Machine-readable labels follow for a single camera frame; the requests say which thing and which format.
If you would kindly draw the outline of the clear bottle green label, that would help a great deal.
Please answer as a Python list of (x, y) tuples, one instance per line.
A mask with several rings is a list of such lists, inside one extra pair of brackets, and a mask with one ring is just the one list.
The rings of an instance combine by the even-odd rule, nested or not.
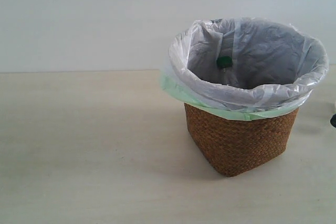
[(217, 68), (220, 70), (221, 84), (231, 87), (238, 87), (238, 80), (233, 72), (233, 60), (230, 56), (220, 56), (216, 60)]

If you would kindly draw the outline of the woven brown wicker bin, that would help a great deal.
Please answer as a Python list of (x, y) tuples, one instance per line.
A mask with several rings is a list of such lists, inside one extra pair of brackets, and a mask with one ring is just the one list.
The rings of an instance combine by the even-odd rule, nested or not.
[(210, 165), (234, 177), (281, 155), (298, 110), (269, 119), (235, 121), (185, 104), (188, 132)]

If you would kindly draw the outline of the translucent white bin liner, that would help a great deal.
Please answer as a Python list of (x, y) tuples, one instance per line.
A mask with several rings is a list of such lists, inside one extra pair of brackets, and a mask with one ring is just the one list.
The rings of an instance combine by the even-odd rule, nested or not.
[[(230, 56), (238, 87), (221, 84), (216, 60)], [(300, 106), (326, 76), (322, 43), (258, 18), (197, 20), (175, 37), (163, 74), (211, 108), (267, 111)]]

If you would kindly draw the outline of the black object at right edge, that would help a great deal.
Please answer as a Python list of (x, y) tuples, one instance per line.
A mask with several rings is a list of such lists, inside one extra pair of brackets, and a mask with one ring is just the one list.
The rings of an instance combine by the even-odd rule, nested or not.
[(331, 119), (330, 119), (330, 124), (333, 126), (333, 127), (336, 127), (336, 114), (334, 114)]

